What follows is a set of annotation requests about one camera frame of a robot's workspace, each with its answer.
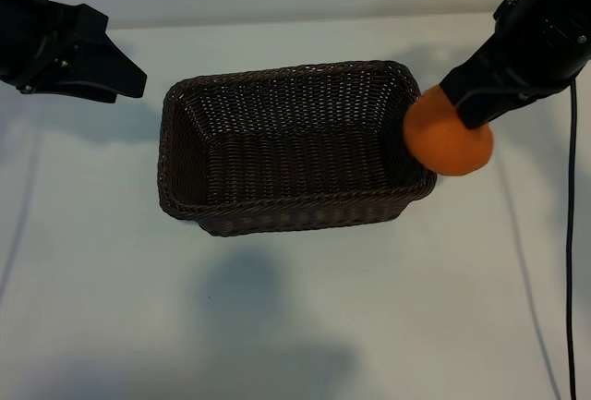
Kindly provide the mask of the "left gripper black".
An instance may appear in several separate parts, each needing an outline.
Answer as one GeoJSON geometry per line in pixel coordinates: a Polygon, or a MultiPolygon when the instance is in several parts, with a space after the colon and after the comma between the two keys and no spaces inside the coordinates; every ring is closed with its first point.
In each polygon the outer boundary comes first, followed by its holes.
{"type": "Polygon", "coordinates": [[[22,94],[114,103],[141,98],[146,73],[106,36],[108,17],[87,5],[1,3],[1,80],[22,94]]]}

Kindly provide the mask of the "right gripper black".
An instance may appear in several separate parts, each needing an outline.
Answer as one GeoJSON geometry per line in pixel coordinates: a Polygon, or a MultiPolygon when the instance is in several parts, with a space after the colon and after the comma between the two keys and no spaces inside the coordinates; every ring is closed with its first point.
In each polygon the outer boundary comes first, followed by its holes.
{"type": "Polygon", "coordinates": [[[525,81],[556,85],[590,58],[590,0],[504,0],[493,17],[497,37],[440,82],[468,129],[563,91],[525,81]]]}

